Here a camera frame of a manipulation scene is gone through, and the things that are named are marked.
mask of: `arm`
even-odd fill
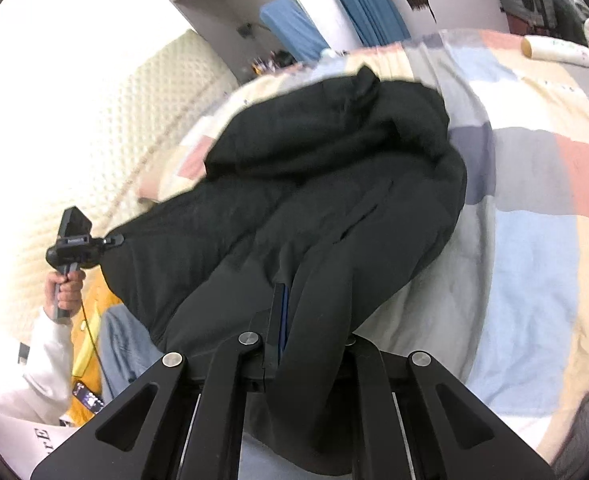
[[[70,405],[72,342],[69,319],[54,322],[54,286],[62,283],[59,307],[74,316],[81,307],[81,287],[85,273],[71,272],[68,280],[52,272],[46,279],[46,306],[35,321],[30,355],[22,374],[6,378],[0,393],[3,415],[58,424]]]

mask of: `device handle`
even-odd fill
[[[68,274],[70,272],[72,272],[73,270],[78,270],[79,269],[79,264],[77,263],[73,263],[73,264],[68,264],[64,267],[59,267],[58,270],[60,273],[62,273],[66,278],[68,277]],[[58,319],[64,319],[66,317],[70,317],[70,312],[68,310],[63,310],[62,308],[59,308],[59,290],[61,288],[61,285],[59,283],[57,283],[54,286],[54,320],[58,320]]]

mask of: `white sleeve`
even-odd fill
[[[72,396],[71,330],[69,320],[55,323],[41,311],[34,322],[26,366],[0,385],[2,415],[58,425]]]

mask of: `gray wall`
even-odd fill
[[[411,10],[406,0],[394,0],[412,37],[442,28],[489,28],[509,32],[499,0],[430,0],[436,23],[429,10]]]

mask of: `triangular cutout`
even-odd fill
[[[494,432],[446,384],[437,384],[436,393],[461,449],[471,449],[494,438]]]
[[[134,447],[143,422],[157,395],[156,384],[147,384],[135,397],[127,402],[103,426],[98,428],[97,440],[110,444],[121,451],[129,451]]]

